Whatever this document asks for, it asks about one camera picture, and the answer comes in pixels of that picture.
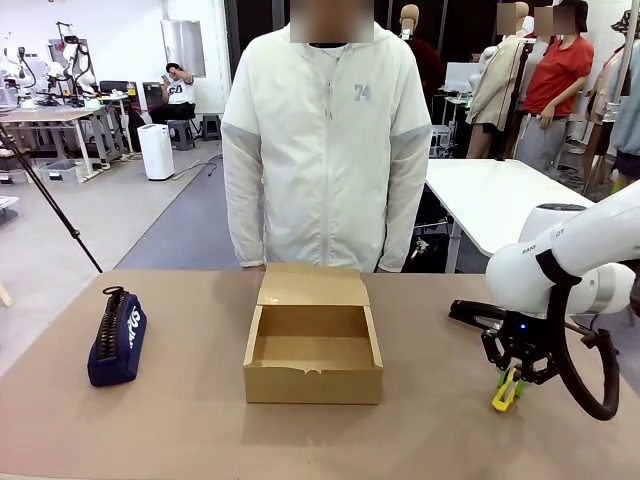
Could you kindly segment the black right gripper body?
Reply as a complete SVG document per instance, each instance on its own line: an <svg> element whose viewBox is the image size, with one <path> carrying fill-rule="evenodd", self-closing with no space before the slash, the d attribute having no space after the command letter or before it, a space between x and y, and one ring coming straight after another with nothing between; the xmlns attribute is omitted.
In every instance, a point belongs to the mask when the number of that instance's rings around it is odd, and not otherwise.
<svg viewBox="0 0 640 480"><path fill-rule="evenodd" d="M549 357L549 323L546 319L531 317L507 310L499 330L499 342L503 347L502 364L512 359L523 363L535 362Z"/></svg>

